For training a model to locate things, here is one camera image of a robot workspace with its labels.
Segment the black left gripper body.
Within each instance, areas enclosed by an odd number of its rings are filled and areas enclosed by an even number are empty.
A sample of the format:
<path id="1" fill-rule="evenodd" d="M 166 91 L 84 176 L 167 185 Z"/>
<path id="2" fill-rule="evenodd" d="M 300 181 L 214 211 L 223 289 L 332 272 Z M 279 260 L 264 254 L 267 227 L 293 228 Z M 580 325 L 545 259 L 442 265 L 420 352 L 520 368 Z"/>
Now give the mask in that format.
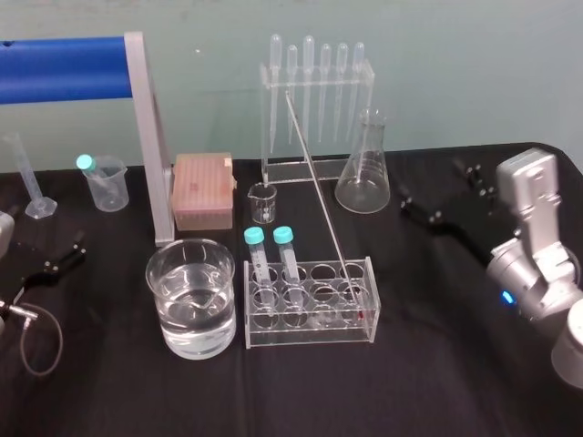
<path id="1" fill-rule="evenodd" d="M 33 248 L 12 243 L 1 258 L 1 301 L 11 304 L 33 268 Z"/>

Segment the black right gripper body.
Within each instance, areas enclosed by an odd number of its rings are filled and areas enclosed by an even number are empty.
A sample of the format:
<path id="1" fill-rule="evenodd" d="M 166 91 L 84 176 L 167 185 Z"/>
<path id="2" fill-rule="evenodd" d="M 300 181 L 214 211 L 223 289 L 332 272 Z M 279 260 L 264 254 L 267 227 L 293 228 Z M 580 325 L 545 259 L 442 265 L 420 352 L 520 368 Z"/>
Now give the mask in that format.
<path id="1" fill-rule="evenodd" d="M 465 192 L 448 201 L 448 231 L 481 264 L 489 264 L 497 234 L 487 196 Z"/>

